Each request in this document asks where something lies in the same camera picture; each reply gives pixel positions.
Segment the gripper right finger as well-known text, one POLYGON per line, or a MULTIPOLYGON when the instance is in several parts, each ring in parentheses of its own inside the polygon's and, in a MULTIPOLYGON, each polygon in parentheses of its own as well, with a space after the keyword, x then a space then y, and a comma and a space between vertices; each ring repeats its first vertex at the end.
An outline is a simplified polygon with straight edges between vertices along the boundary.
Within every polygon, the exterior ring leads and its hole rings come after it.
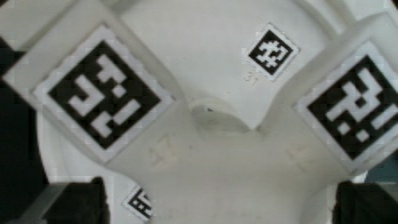
POLYGON ((338 185, 333 224, 398 224, 398 183, 338 185))

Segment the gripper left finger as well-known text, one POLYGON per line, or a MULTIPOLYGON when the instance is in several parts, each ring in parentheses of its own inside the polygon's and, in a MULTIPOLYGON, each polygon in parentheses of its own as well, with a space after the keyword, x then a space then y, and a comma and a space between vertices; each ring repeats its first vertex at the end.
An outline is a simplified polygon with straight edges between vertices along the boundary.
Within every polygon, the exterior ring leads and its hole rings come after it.
POLYGON ((104 179, 52 184, 17 224, 111 224, 104 179))

